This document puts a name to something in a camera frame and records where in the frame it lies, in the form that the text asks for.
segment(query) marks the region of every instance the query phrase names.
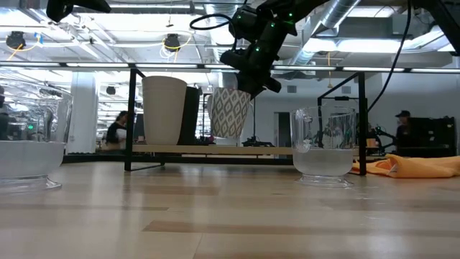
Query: person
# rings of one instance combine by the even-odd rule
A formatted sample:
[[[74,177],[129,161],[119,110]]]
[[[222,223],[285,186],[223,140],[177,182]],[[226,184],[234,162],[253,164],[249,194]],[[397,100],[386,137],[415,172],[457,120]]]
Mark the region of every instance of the person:
[[[126,147],[128,112],[122,111],[115,122],[107,129],[106,146],[108,150],[124,150]]]
[[[396,130],[396,149],[399,147],[414,147],[413,139],[410,134],[409,111],[401,111],[398,115],[398,124]]]

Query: white wall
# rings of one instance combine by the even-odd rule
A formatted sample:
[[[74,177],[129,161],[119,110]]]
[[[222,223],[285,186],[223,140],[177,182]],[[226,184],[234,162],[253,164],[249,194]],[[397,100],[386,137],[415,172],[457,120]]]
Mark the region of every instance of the white wall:
[[[376,74],[366,80],[368,105],[372,103],[380,92],[387,74]],[[264,92],[256,100],[256,136],[261,141],[275,143],[275,112],[289,112],[293,109],[306,106],[316,106],[316,99],[321,93],[328,90],[328,81],[317,82],[316,80],[303,80],[296,82],[298,89],[303,87],[303,93],[277,95],[276,93]],[[283,82],[283,86],[293,85],[291,82]],[[357,92],[354,82],[348,83]],[[307,89],[314,89],[305,94]],[[350,106],[358,110],[357,101],[334,101],[324,100],[326,106]],[[402,74],[395,73],[383,97],[375,108],[369,113],[369,122],[372,126],[381,126],[391,135],[396,134],[397,118],[395,115],[401,110],[408,110],[413,117],[440,118],[444,116],[456,117],[457,132],[460,128],[460,80],[455,75],[439,74]],[[249,112],[244,125],[241,141],[252,136],[252,112]],[[384,144],[390,140],[382,138]]]

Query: ceiling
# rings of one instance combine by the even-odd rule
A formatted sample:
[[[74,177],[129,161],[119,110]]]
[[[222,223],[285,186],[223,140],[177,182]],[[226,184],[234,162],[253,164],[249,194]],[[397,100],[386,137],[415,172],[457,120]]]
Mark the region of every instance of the ceiling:
[[[45,14],[45,0],[3,0],[0,3],[0,60],[15,61],[50,61],[50,62],[105,62],[105,63],[217,63],[218,54],[228,50],[233,38],[228,31],[194,31],[189,27],[190,21],[205,14],[212,3],[215,10],[235,6],[239,0],[194,0],[195,13],[190,14],[188,1],[161,0],[123,0],[110,1],[113,8],[110,14],[95,13],[83,8],[75,8],[74,12],[61,23],[51,22]],[[258,6],[263,1],[249,3]],[[350,65],[350,66],[390,66],[394,52],[370,53],[343,51],[340,44],[347,40],[397,40],[404,29],[406,0],[361,0],[339,27],[335,38],[321,38],[308,41],[319,42],[320,49],[324,43],[332,41],[338,49],[329,52],[315,51],[311,59],[316,65]],[[287,63],[302,49],[302,40],[308,19],[321,15],[325,6],[319,6],[308,17],[296,23],[298,36],[288,36],[279,51],[281,63]],[[412,18],[409,39],[415,47],[409,46],[400,57],[399,67],[443,67],[452,59],[448,52],[438,50],[449,45],[447,39],[439,32],[433,31],[433,21],[429,13],[418,10],[416,18]],[[26,51],[17,52],[10,49],[5,39],[11,31],[24,32]],[[168,34],[178,34],[183,47],[177,53],[167,53],[162,45]],[[247,42],[242,41],[239,47]],[[209,91],[209,86],[217,87],[219,73],[161,73],[149,72],[150,75],[166,75],[183,79],[187,83],[202,86]],[[323,79],[344,78],[346,73],[316,72],[306,79],[296,79],[292,83],[299,87],[308,87],[313,81]],[[106,101],[100,107],[100,113],[114,114],[126,109],[127,86],[129,73],[124,71],[96,72],[101,83],[101,98]],[[0,78],[22,81],[47,82],[65,90],[70,89],[71,71],[37,71],[25,69],[0,68]],[[280,79],[282,84],[292,84]],[[106,94],[108,86],[116,87],[116,95]]]

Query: ductwork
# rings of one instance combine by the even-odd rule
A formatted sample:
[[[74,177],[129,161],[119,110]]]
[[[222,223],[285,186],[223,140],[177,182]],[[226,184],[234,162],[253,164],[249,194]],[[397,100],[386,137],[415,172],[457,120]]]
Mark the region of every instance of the ductwork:
[[[225,14],[226,16],[232,18],[238,9],[238,3],[241,3],[240,0],[231,0],[228,1],[229,4],[207,4],[205,5],[205,10],[207,14]],[[228,20],[221,17],[212,17],[209,19],[209,26],[214,26],[217,24],[222,24]],[[231,44],[231,42],[222,40],[231,39],[233,41],[233,36],[229,32],[229,26],[219,27],[218,29],[213,29],[210,31],[211,42],[212,44]],[[227,51],[226,49],[213,49],[214,59],[218,63],[222,53]]]
[[[331,0],[324,9],[322,18],[319,22],[312,22],[312,19],[309,19],[305,23],[305,29],[311,32],[309,33],[311,37],[311,35],[326,29],[337,28],[360,1],[361,0]],[[309,41],[310,37],[304,39],[305,44]],[[300,50],[294,58],[291,59],[290,65],[307,65],[314,55],[315,53]]]

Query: black cable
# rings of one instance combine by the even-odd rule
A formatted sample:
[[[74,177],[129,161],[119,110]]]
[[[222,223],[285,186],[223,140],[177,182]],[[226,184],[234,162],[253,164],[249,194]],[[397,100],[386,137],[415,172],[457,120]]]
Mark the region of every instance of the black cable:
[[[388,87],[388,83],[390,82],[391,76],[393,75],[393,71],[395,71],[397,60],[401,55],[401,51],[403,51],[405,38],[408,36],[408,33],[409,33],[411,16],[412,16],[412,3],[410,0],[408,0],[408,21],[406,22],[404,34],[402,35],[400,48],[397,50],[395,60],[393,61],[393,65],[391,66],[390,72],[388,73],[388,77],[387,77],[387,80],[385,81],[385,85],[383,86],[377,98],[372,102],[371,106],[369,106],[367,110],[368,113],[372,110],[372,108],[374,108],[375,104],[379,101],[380,97],[382,97],[383,93]]]
[[[204,19],[211,18],[211,17],[221,17],[221,18],[227,19],[228,21],[223,22],[221,24],[214,25],[214,26],[210,26],[210,27],[195,27],[195,26],[193,26],[195,23],[197,23],[199,21],[202,21]],[[230,27],[231,27],[231,30],[233,31],[233,35],[234,35],[234,38],[235,38],[235,40],[233,42],[233,45],[231,47],[231,50],[236,50],[236,41],[237,41],[237,39],[236,39],[235,26],[234,26],[233,22],[231,21],[231,18],[226,16],[225,14],[206,14],[206,15],[203,15],[202,17],[196,18],[192,22],[190,22],[190,28],[192,28],[194,30],[210,30],[210,29],[216,29],[216,28],[228,25],[228,24],[231,25]]]

